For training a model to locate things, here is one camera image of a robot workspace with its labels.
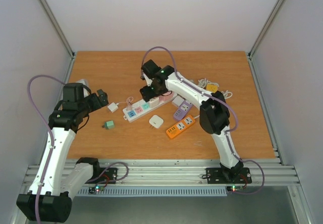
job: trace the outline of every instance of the purple power strip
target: purple power strip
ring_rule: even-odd
[[[193,104],[191,102],[189,102],[188,100],[185,100],[173,115],[174,119],[177,121],[182,120],[192,106]]]

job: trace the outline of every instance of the white backdrop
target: white backdrop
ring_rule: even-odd
[[[47,0],[74,51],[250,51],[277,0]]]
[[[0,223],[10,223],[29,164],[37,164],[46,129],[27,97],[37,74],[63,78],[70,57],[37,0],[0,0]],[[45,118],[61,86],[37,79],[32,95]]]
[[[278,141],[317,224],[323,223],[322,8],[323,0],[286,0],[254,56]]]

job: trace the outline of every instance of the brown wooden surface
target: brown wooden surface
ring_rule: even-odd
[[[233,97],[227,103],[236,111],[238,130],[232,133],[235,147],[242,158],[274,158],[258,96],[255,90],[245,52],[241,51],[175,51],[179,72],[187,79],[207,78],[220,85],[219,90],[230,90]],[[70,82],[85,78],[92,92],[103,89],[109,102],[125,101],[133,96],[141,100],[139,89],[145,85],[140,77],[143,51],[80,51],[72,70]],[[153,51],[147,59],[159,66],[171,65],[168,54]],[[168,103],[150,114],[129,123],[123,119],[121,103],[111,113],[106,107],[91,113],[86,127],[77,133],[68,158],[97,157],[114,159],[217,159],[218,151],[210,135],[199,123],[173,140],[166,129],[176,121],[176,107]],[[189,114],[196,116],[193,108]],[[148,120],[158,115],[164,120],[159,129],[150,128]],[[115,128],[103,129],[105,121],[113,120]],[[235,124],[230,117],[231,127]]]

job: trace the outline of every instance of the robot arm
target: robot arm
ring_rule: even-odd
[[[234,179],[243,168],[243,163],[234,156],[239,157],[233,144],[233,153],[231,152],[226,138],[227,135],[232,143],[230,132],[226,132],[229,130],[229,110],[206,96],[208,94],[225,102],[222,93],[204,90],[185,79],[179,72],[176,75],[173,67],[166,66],[162,69],[152,60],[144,63],[141,69],[143,71],[142,79],[147,82],[147,86],[140,89],[145,101],[172,91],[190,101],[200,110],[200,125],[207,133],[211,134],[217,146],[223,174],[228,182]]]
[[[107,94],[102,90],[98,90],[96,95],[85,87],[89,95],[84,97],[84,87],[80,83],[66,84],[63,87],[63,100],[56,105],[49,116],[48,125],[54,137],[54,146],[48,134],[36,178],[28,194],[20,194],[17,199],[17,206],[29,220],[36,220],[35,203],[39,185],[42,186],[38,201],[41,221],[65,222],[71,211],[72,200],[79,189],[87,180],[100,174],[96,158],[81,158],[69,176],[62,181],[65,160],[83,118],[108,104]],[[41,182],[44,169],[46,169],[45,177]]]

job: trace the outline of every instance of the white power strip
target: white power strip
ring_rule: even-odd
[[[161,107],[162,105],[170,102],[171,100],[173,100],[177,94],[173,93],[173,97],[169,98],[166,101],[159,101],[159,104],[150,108],[149,107],[149,102],[145,102],[143,99],[141,99],[140,101],[132,104],[132,109],[128,109],[128,107],[124,108],[123,114],[125,114],[123,116],[123,118],[125,120],[128,120],[129,122],[133,122],[136,119],[139,119],[140,117],[143,117],[145,114],[148,114],[149,112],[152,112],[154,109],[157,109],[159,107]]]

